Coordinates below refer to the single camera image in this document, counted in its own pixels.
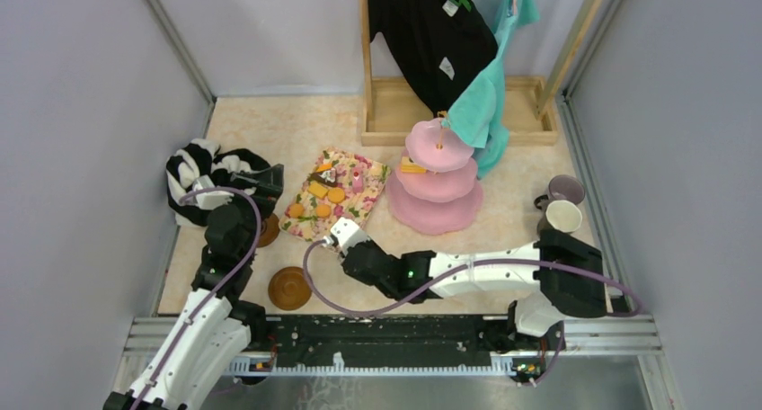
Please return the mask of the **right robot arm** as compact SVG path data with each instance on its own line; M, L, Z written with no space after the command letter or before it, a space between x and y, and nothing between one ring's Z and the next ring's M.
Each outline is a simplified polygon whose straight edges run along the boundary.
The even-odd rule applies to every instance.
M418 251L396 257L364 230L334 233L344 273L402 303L461 294L518 290L527 297L509 308L506 336L530 348L551 326L568 318L607 315L601 252L558 230L517 248L482 254Z

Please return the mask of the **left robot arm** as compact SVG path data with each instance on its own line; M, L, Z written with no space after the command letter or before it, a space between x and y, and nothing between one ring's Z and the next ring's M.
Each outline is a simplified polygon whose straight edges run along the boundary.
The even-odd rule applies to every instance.
M264 217L283 192L283 173L277 164L233 172L227 185L206 174L186 186L168 183L174 206L207 215L201 263L154 358L126 392L110 393L104 408L197 409L240 352L273 346L264 308L241 295L252 275Z

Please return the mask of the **yellow cake slice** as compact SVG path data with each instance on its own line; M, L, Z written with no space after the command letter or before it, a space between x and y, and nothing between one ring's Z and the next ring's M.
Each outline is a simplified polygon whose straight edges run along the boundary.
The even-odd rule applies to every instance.
M425 174L427 170L414 163L409 156L403 156L399 166L400 172L404 174Z

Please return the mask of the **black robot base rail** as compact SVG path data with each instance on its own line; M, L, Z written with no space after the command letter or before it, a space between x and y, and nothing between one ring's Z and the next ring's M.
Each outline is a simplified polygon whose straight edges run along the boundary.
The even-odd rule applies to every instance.
M262 339L226 369L267 377L496 376L532 386L566 347L562 324L519 334L507 315L271 316Z

